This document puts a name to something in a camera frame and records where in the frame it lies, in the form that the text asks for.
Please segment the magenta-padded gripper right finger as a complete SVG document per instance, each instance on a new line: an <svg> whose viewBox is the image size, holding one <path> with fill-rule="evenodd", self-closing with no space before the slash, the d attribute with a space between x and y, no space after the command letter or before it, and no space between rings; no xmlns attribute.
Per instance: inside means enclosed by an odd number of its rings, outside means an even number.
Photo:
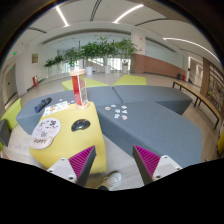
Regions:
<svg viewBox="0 0 224 224"><path fill-rule="evenodd" d="M137 145L133 146L132 155L145 185L182 169L168 155L158 156Z"/></svg>

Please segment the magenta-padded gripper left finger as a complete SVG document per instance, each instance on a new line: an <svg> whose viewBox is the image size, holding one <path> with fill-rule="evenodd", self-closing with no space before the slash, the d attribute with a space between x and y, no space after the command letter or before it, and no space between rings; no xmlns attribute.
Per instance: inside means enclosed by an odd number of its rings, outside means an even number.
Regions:
<svg viewBox="0 0 224 224"><path fill-rule="evenodd" d="M48 169L48 172L84 187L95 157L95 147L91 146L73 155L69 159L59 159Z"/></svg>

